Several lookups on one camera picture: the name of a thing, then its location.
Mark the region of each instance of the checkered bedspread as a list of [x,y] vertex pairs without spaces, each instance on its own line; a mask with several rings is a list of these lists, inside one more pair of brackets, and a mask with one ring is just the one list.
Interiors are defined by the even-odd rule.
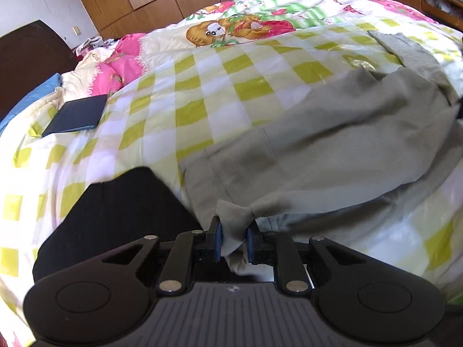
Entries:
[[[59,106],[58,89],[15,118],[1,136],[0,318],[11,320],[0,325],[3,335],[15,330],[23,345],[32,338],[21,321],[21,305],[33,285],[37,250],[87,186],[146,165],[188,204],[178,170],[182,158],[280,116],[313,87],[354,67],[390,73],[401,66],[367,30],[403,32],[416,40],[462,90],[462,35],[399,14],[351,15],[335,25],[235,46],[150,52],[158,35],[165,38],[170,30],[174,36],[185,27],[187,21],[148,34],[143,58],[148,72],[110,96],[95,130],[41,138]],[[413,213],[351,247],[424,275],[448,297],[455,295],[463,287],[455,269],[463,266],[462,171],[463,162]]]

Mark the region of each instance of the blue bedding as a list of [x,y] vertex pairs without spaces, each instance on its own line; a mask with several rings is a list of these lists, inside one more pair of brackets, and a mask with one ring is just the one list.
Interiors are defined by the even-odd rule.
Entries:
[[48,78],[41,85],[37,86],[34,90],[28,93],[24,98],[17,102],[13,109],[0,121],[0,134],[5,129],[6,125],[20,112],[24,111],[28,106],[36,100],[55,91],[55,87],[61,86],[61,74],[56,73]]

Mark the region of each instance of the headboard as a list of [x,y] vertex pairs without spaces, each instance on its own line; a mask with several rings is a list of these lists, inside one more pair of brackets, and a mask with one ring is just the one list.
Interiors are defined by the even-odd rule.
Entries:
[[26,94],[55,73],[76,68],[68,45],[42,21],[0,38],[0,120]]

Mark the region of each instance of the gray garment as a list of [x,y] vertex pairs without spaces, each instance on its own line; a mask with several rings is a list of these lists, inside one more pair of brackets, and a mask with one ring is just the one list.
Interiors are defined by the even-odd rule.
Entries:
[[438,62],[403,36],[371,34],[409,68],[359,68],[281,118],[180,164],[201,226],[214,215],[222,221],[223,256],[257,218],[270,229],[327,231],[346,243],[346,235],[411,211],[455,168],[463,154],[458,96]]

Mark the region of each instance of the wall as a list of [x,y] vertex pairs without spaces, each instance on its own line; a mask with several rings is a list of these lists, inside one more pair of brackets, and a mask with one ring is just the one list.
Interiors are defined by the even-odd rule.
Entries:
[[[41,19],[71,47],[97,35],[80,0],[0,0],[0,36]],[[74,34],[78,26],[81,35]]]

